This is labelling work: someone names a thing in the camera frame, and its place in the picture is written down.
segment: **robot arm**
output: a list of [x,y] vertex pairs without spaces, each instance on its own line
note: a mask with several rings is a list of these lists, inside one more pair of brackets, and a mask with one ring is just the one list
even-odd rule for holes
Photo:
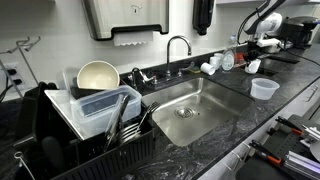
[[244,26],[244,31],[248,35],[276,31],[281,25],[282,17],[273,11],[285,6],[303,4],[305,2],[308,2],[308,0],[266,0],[257,8],[256,13],[248,17],[249,19]]

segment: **white wall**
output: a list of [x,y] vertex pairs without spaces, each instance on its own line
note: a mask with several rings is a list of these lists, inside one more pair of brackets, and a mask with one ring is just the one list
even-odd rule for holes
[[[197,56],[228,45],[243,19],[254,7],[217,6],[206,36],[199,36],[192,28],[193,0],[170,0],[170,33],[154,33],[151,43],[115,47],[113,41],[97,42],[90,38],[80,0],[0,0],[0,51],[15,46],[15,41],[27,36],[42,40],[26,53],[39,80],[51,81],[67,66],[81,67],[92,60],[108,61],[120,73],[133,67],[149,67],[166,61],[166,45],[170,37],[184,35],[192,43],[192,55]],[[313,15],[313,5],[295,6],[282,10],[284,16]],[[186,45],[174,42],[173,60],[186,58]],[[19,62],[24,78],[32,84],[30,73],[18,52],[1,55],[4,62]],[[5,79],[0,74],[0,89]]]

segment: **stainless steel sink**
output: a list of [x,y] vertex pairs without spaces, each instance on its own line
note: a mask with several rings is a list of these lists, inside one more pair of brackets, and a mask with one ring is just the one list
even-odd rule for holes
[[204,78],[192,79],[142,97],[162,104],[153,120],[177,146],[193,141],[238,116],[253,100]]

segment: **wall outlet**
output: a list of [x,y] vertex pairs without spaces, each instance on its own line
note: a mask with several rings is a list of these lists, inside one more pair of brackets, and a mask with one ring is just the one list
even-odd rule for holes
[[[22,78],[22,75],[20,74],[20,70],[18,68],[18,62],[6,63],[6,64],[4,64],[4,66],[6,67],[6,69],[15,69],[17,71],[17,73],[15,75],[12,75],[11,78],[12,78],[12,80],[20,79],[22,81],[22,83],[18,85],[18,89],[20,91],[27,89],[26,83],[25,83],[24,79]],[[11,88],[9,90],[9,92],[14,92],[14,91],[15,91],[14,88]]]

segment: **black marble countertop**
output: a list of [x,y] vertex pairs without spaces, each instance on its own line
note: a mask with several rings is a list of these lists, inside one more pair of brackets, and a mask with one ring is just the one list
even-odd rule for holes
[[[320,45],[307,50],[290,50],[320,63]],[[294,57],[287,52],[278,55]],[[320,76],[320,67],[304,59],[297,64],[265,59],[261,67],[278,72],[272,77],[261,74],[249,75],[241,68],[231,72],[216,72],[212,76],[203,73],[186,75],[183,79],[169,82],[161,88],[196,77],[204,77],[234,91],[250,96],[251,80],[267,78],[280,84],[280,88],[268,101],[255,99],[254,105],[241,116],[208,132],[186,147],[178,147],[161,132],[156,138],[154,158],[143,167],[126,175],[126,179],[196,179],[214,166],[221,158],[238,146],[267,120],[280,111]]]

